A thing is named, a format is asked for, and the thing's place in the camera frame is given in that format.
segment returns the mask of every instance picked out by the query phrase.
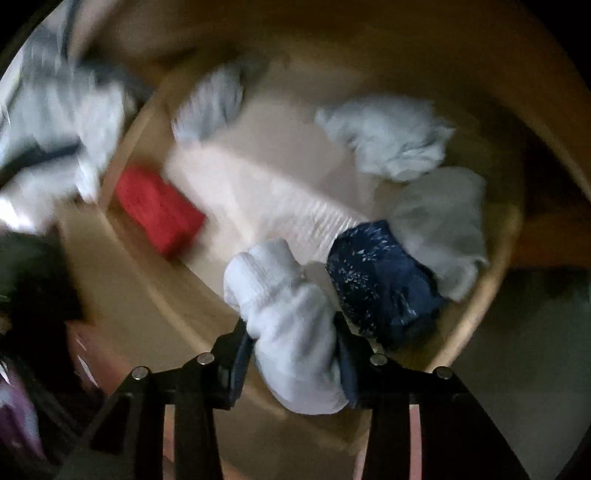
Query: gray cloth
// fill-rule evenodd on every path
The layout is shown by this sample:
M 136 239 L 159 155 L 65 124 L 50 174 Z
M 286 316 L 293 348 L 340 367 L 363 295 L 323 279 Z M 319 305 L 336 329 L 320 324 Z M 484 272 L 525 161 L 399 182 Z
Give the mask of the gray cloth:
M 435 273 L 439 293 L 461 301 L 488 265 L 482 233 L 484 179 L 462 167 L 443 167 L 395 197 L 390 230 L 415 260 Z
M 395 181 L 414 180 L 437 167 L 454 133 L 430 101 L 406 96 L 368 95 L 319 108 L 314 120 L 331 140 L 355 151 L 360 172 Z
M 203 141 L 238 116 L 243 92 L 240 76 L 241 65 L 233 62 L 199 82 L 173 122 L 177 142 Z

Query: blue fabric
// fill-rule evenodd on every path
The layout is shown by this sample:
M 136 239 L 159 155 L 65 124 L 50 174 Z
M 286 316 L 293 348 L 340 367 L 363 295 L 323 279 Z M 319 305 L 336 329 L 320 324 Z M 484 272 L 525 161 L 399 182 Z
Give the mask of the blue fabric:
M 444 303 L 432 272 L 403 250 L 386 220 L 340 234 L 326 270 L 344 314 L 386 348 L 433 327 Z

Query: red sponge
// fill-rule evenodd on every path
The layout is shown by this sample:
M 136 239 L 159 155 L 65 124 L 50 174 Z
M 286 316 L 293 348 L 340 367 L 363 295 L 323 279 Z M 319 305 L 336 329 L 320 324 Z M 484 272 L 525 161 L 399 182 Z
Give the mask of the red sponge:
M 128 167 L 115 193 L 123 209 L 140 224 L 156 250 L 165 257 L 178 255 L 193 242 L 205 215 L 157 172 Z

